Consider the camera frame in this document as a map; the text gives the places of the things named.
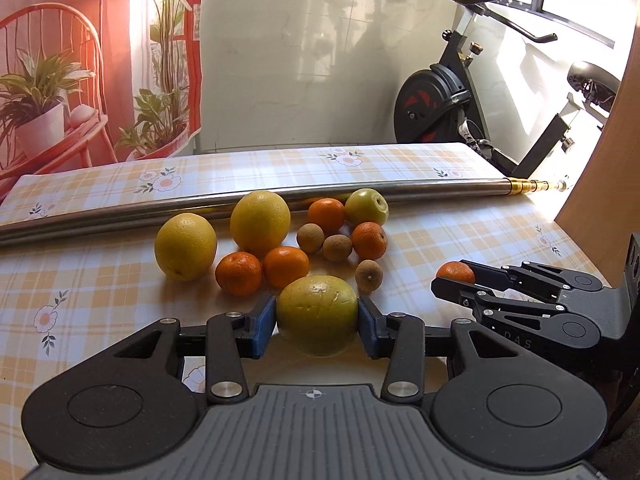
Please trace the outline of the orange mandarin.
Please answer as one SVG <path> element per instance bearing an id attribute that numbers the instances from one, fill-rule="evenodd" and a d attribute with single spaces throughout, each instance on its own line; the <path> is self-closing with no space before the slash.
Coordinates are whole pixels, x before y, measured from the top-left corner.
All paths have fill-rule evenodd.
<path id="1" fill-rule="evenodd" d="M 267 283 L 276 289 L 303 278 L 309 273 L 308 256 L 299 248 L 280 246 L 270 250 L 262 262 Z"/>
<path id="2" fill-rule="evenodd" d="M 352 230 L 352 247 L 361 260 L 378 260 L 386 253 L 387 237 L 379 224 L 362 222 Z"/>
<path id="3" fill-rule="evenodd" d="M 320 198 L 308 208 L 307 219 L 320 226 L 326 236 L 336 234 L 345 223 L 345 206 L 335 198 Z"/>
<path id="4" fill-rule="evenodd" d="M 249 252 L 232 252 L 217 264 L 215 278 L 227 294 L 250 296 L 262 286 L 262 264 Z"/>
<path id="5" fill-rule="evenodd" d="M 448 280 L 475 283 L 475 274 L 471 267 L 462 261 L 448 261 L 440 266 L 436 272 L 438 278 L 448 278 Z"/>

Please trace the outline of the brown kiwi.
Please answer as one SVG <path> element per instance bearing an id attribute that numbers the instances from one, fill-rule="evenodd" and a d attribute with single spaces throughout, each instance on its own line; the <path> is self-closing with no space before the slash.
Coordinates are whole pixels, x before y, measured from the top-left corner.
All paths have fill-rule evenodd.
<path id="1" fill-rule="evenodd" d="M 381 266 L 374 260 L 360 261 L 355 271 L 355 280 L 360 292 L 370 294 L 382 285 L 384 273 Z"/>
<path id="2" fill-rule="evenodd" d="M 298 247 L 308 255 L 318 252 L 325 239 L 321 226 L 312 222 L 305 223 L 296 233 Z"/>
<path id="3" fill-rule="evenodd" d="M 344 234 L 328 236 L 322 245 L 322 256 L 329 262 L 345 261 L 352 254 L 352 239 Z"/>

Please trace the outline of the yellow-green pear fruit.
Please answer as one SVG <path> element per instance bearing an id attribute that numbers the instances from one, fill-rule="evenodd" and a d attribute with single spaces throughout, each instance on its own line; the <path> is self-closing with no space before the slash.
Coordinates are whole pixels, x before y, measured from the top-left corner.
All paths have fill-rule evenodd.
<path id="1" fill-rule="evenodd" d="M 277 298 L 279 334 L 307 356 L 337 356 L 356 336 L 358 297 L 347 282 L 308 275 L 288 284 Z"/>

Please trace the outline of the large yellow lemon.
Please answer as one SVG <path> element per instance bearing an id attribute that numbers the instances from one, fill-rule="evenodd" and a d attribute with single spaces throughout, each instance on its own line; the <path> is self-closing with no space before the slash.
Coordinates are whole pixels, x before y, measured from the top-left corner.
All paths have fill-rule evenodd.
<path id="1" fill-rule="evenodd" d="M 285 200 L 270 191 L 243 196 L 230 217 L 230 233 L 243 252 L 263 256 L 278 247 L 288 235 L 291 211 Z"/>
<path id="2" fill-rule="evenodd" d="M 214 263 L 217 235 L 199 214 L 177 214 L 167 220 L 154 240 L 157 265 L 168 278 L 190 282 L 204 276 Z"/>

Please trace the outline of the green apple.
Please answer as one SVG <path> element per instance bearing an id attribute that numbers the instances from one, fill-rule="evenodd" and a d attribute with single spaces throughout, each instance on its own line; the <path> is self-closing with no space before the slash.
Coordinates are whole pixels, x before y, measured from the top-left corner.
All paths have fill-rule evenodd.
<path id="1" fill-rule="evenodd" d="M 377 190 L 360 188 L 346 200 L 345 214 L 351 226 L 358 226 L 363 222 L 375 222 L 382 226 L 390 215 L 390 207 Z"/>

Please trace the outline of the wooden cabinet panel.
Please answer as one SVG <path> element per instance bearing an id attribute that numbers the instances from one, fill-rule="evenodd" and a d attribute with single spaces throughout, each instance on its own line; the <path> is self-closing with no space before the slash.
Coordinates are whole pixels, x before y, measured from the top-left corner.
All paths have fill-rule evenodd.
<path id="1" fill-rule="evenodd" d="M 555 222 L 613 286 L 639 229 L 639 35 L 598 144 Z"/>

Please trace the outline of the long metal pole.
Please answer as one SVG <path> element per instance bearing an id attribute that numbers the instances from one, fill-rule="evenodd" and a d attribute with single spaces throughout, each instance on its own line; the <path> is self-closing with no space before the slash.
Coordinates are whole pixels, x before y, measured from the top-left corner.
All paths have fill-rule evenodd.
<path id="1" fill-rule="evenodd" d="M 563 181 L 498 177 L 343 182 L 286 186 L 272 190 L 209 192 L 5 223 L 1 226 L 1 246 L 9 248 L 83 235 L 156 228 L 179 214 L 196 214 L 206 220 L 240 220 L 242 226 L 278 226 L 285 231 L 293 211 L 305 211 L 322 198 L 343 203 L 346 208 L 345 219 L 349 222 L 382 223 L 390 215 L 390 206 L 393 204 L 563 192 L 566 188 L 567 184 Z"/>

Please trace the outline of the black exercise bike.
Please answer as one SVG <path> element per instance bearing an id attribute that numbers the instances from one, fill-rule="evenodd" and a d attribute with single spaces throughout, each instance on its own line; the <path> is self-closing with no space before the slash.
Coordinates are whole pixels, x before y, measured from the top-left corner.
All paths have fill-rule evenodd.
<path id="1" fill-rule="evenodd" d="M 497 0 L 457 3 L 437 63 L 402 84 L 399 143 L 462 142 L 508 177 L 529 178 L 554 148 L 568 150 L 580 113 L 608 120 L 620 80 L 586 61 L 556 62 L 555 34 L 537 36 L 497 13 Z"/>

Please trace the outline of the printed room backdrop banner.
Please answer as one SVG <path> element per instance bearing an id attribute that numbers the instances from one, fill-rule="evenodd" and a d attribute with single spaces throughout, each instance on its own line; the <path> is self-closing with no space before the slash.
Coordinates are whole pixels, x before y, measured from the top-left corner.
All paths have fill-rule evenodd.
<path id="1" fill-rule="evenodd" d="M 28 174 L 185 153 L 201 129 L 202 0 L 1 0 L 1 70 L 80 79 L 1 101 L 1 188 Z"/>

